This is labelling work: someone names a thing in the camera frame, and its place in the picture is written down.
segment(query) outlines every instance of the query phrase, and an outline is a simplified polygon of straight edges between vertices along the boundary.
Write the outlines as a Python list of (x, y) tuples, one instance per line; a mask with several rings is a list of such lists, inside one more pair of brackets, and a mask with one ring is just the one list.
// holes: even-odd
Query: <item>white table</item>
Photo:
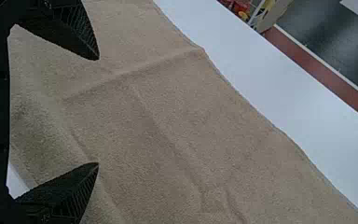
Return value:
[[(216, 1), (155, 2), (358, 206), (358, 113)], [(27, 190), (11, 167), (8, 186), (13, 196)]]

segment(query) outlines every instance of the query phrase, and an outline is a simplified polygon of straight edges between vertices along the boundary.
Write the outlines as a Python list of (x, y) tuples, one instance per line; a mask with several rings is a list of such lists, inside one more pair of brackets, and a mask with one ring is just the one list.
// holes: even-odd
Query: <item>white floor marking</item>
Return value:
[(358, 15), (358, 0), (342, 0), (339, 3)]

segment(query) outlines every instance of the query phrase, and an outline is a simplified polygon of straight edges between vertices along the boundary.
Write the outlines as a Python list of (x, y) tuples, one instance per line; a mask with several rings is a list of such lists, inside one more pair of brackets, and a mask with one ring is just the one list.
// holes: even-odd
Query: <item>red floor stripe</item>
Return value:
[(354, 87), (303, 50), (277, 28), (272, 27), (266, 31), (264, 37), (358, 112), (358, 91)]

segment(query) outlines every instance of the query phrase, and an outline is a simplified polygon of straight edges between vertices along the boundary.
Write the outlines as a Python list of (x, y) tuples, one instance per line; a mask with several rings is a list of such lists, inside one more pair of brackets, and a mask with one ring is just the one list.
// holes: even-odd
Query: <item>dark gray floor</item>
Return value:
[(294, 0), (278, 24), (358, 86), (358, 16), (339, 0)]

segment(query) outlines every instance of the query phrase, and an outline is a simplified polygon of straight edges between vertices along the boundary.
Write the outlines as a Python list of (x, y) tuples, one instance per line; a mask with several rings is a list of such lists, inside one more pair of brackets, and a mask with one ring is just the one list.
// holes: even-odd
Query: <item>towel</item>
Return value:
[(151, 0), (84, 4), (97, 62), (11, 32), (10, 161), (28, 187), (97, 161), (82, 223), (358, 223)]

